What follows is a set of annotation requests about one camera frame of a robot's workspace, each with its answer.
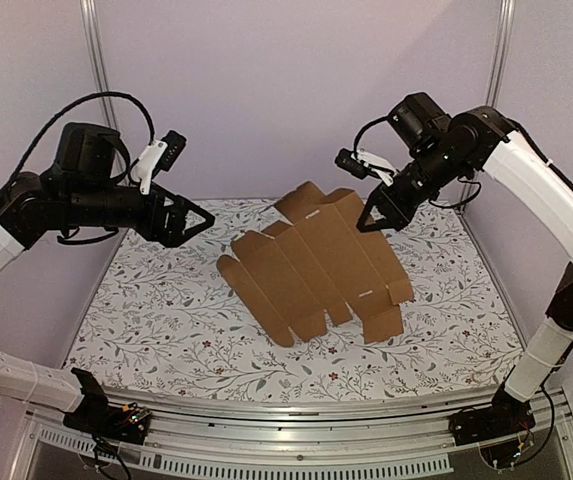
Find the brown cardboard box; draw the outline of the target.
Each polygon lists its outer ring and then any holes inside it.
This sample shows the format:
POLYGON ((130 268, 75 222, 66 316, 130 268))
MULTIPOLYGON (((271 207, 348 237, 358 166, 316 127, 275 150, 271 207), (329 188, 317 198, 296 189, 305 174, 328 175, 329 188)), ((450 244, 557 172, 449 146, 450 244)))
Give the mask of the brown cardboard box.
POLYGON ((353 318, 367 344, 402 334, 401 306, 414 291, 384 235, 357 230, 355 191, 305 182, 274 207, 281 219, 232 241, 217 268, 275 344, 308 342, 353 318))

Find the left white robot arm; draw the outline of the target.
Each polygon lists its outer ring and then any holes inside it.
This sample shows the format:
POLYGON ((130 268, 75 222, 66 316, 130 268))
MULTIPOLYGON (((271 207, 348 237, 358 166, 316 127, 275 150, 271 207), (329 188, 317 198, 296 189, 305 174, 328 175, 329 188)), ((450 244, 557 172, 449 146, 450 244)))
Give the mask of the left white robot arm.
MULTIPOLYGON (((66 124, 52 166, 41 174, 22 171, 0 190, 0 272, 49 231, 72 245, 81 227, 102 228, 108 236, 132 229, 149 242, 176 248, 212 227, 211 213, 153 181, 172 167, 185 144, 171 131, 131 161, 118 131, 66 124), (127 161, 119 175, 112 173, 116 155, 127 161)), ((0 396, 75 413, 94 434, 115 423, 92 374, 51 369, 1 351, 0 396)))

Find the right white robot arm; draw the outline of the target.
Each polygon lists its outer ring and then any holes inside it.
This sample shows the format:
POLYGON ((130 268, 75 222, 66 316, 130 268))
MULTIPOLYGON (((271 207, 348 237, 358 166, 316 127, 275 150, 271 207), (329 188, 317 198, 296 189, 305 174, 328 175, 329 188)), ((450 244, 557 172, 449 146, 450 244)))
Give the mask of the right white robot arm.
POLYGON ((387 123, 409 150, 402 169, 359 146, 336 163, 353 176, 379 179, 357 222, 359 231, 407 227, 418 207, 438 198, 454 180, 482 172, 517 198, 557 240, 569 263, 527 348, 483 415, 483 427, 503 436, 573 344, 573 183, 543 154, 516 121, 489 106, 455 116, 425 92, 406 96, 368 128, 387 123))

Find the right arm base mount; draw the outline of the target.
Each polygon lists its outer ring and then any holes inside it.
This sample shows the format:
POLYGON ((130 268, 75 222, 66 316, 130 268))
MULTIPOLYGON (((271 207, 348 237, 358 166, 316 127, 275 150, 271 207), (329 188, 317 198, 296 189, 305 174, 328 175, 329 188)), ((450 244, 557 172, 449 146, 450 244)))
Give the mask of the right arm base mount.
POLYGON ((517 434, 535 426, 530 402, 520 402, 502 383, 484 408, 464 408, 448 417, 448 430, 457 446, 517 434))

